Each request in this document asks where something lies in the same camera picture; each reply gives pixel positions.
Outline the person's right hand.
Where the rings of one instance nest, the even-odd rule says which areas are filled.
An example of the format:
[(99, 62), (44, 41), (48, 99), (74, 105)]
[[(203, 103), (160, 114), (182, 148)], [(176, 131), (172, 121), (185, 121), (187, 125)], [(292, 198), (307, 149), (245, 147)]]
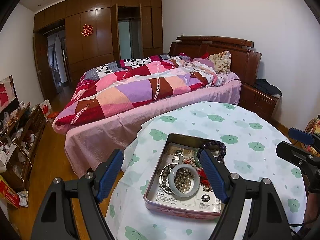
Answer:
[(319, 215), (319, 194), (310, 193), (308, 195), (308, 200), (306, 204), (306, 210), (304, 213), (304, 223), (306, 228), (311, 228), (313, 223), (311, 221), (317, 219)]

